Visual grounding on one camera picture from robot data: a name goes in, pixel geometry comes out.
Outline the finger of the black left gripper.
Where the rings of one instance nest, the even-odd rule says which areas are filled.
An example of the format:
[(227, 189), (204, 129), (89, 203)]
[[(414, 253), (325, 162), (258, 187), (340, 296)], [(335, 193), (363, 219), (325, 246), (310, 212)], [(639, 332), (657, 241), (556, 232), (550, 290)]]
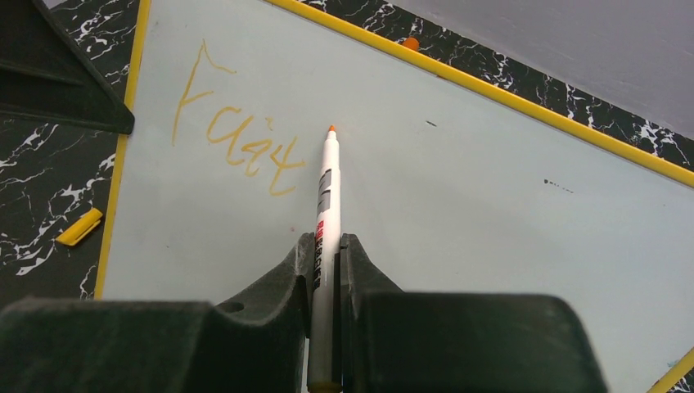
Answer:
[(42, 1), (1, 3), (1, 114), (129, 135), (134, 116)]

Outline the yellow marker cap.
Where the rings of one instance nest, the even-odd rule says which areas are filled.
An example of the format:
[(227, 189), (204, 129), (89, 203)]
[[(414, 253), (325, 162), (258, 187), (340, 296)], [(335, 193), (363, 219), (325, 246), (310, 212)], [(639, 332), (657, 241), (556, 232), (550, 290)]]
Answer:
[(61, 233), (56, 241), (64, 246), (76, 246), (101, 223), (102, 218), (103, 213), (92, 208)]

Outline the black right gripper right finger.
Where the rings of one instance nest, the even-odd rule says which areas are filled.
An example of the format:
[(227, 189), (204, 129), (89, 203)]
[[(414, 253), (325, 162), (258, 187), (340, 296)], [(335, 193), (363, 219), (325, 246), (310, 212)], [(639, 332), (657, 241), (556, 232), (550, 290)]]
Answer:
[(340, 242), (347, 392), (604, 392), (578, 315), (540, 294), (402, 290)]

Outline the yellow framed whiteboard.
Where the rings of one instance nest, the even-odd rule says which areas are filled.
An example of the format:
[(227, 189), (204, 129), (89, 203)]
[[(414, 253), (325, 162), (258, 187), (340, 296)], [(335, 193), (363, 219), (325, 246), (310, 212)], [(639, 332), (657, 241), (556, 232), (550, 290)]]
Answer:
[(314, 229), (401, 287), (559, 296), (613, 391), (693, 346), (693, 175), (297, 1), (142, 4), (97, 296), (222, 300)]

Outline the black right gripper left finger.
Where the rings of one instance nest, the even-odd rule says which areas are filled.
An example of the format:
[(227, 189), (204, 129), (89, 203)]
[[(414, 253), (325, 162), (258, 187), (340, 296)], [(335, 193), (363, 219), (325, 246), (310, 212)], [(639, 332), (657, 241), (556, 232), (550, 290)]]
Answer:
[(4, 392), (299, 392), (313, 235), (235, 296), (29, 298), (1, 313)]

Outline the orange handled screwdriver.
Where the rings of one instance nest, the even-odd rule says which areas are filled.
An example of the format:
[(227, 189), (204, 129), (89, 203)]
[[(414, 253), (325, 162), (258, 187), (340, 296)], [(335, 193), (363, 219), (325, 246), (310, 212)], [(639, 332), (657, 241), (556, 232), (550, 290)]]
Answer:
[(407, 37), (404, 41), (401, 42), (401, 44), (414, 52), (419, 51), (420, 42), (417, 38)]

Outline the white orange marker pen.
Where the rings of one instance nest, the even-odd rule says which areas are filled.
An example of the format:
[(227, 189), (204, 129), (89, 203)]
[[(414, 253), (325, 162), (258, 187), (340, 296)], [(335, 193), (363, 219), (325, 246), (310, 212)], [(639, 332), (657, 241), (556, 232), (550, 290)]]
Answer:
[(336, 259), (340, 253), (340, 144), (331, 126), (323, 143), (318, 180), (317, 224), (314, 238), (313, 294), (307, 366), (310, 392), (340, 392), (340, 366), (336, 358), (339, 292)]

